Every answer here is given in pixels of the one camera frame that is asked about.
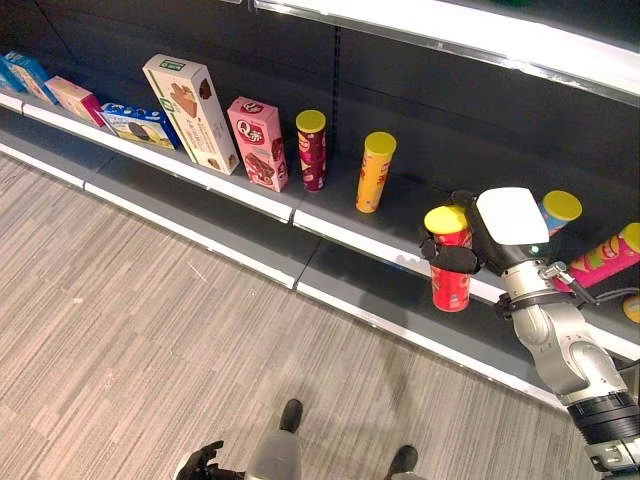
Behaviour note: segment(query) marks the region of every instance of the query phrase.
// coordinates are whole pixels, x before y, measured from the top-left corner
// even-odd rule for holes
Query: red chip canister
[[[471,230],[458,206],[434,208],[424,217],[424,226],[440,245],[471,248]],[[445,312],[460,312],[469,305],[471,275],[431,266],[433,304]]]
[[[305,110],[296,117],[298,152],[302,167],[302,181],[307,190],[315,192],[324,187],[327,174],[327,119],[318,110]]]

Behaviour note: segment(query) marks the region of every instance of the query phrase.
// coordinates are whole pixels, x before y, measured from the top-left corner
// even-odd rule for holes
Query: gray pants
[[[391,477],[391,480],[425,480],[422,477],[419,477],[413,472],[410,473],[396,473]]]

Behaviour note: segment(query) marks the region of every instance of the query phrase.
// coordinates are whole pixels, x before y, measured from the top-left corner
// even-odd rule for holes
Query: black cable
[[[616,290],[609,290],[608,292],[601,293],[600,295],[595,297],[596,305],[603,302],[608,302],[610,300],[613,300],[619,297],[624,297],[625,295],[633,295],[637,293],[640,293],[640,288],[636,288],[636,287],[626,287],[626,288],[618,288]],[[581,309],[586,304],[587,302],[582,302],[580,305],[577,306],[577,308]]]
[[[640,365],[640,359],[638,360],[634,360],[633,362],[631,362],[629,365],[619,368],[618,369],[618,373],[625,373],[628,372],[629,370],[633,370],[634,368],[637,368],[638,365]]]

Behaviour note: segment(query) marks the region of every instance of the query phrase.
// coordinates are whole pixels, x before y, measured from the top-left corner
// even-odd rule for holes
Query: wood-grain floor
[[[243,469],[286,400],[303,478],[595,479],[567,416],[0,158],[0,478]]]

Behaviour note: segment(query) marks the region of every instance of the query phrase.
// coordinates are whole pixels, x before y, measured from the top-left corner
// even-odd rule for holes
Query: product label
[[[264,143],[264,133],[257,125],[253,125],[246,120],[238,120],[236,124],[242,139],[252,145],[262,145]]]
[[[240,109],[245,113],[251,113],[255,115],[256,113],[260,113],[264,109],[264,107],[258,102],[247,102],[242,105]]]
[[[174,62],[173,60],[163,60],[160,64],[161,68],[166,68],[168,70],[174,70],[179,72],[184,68],[185,64],[180,62]]]

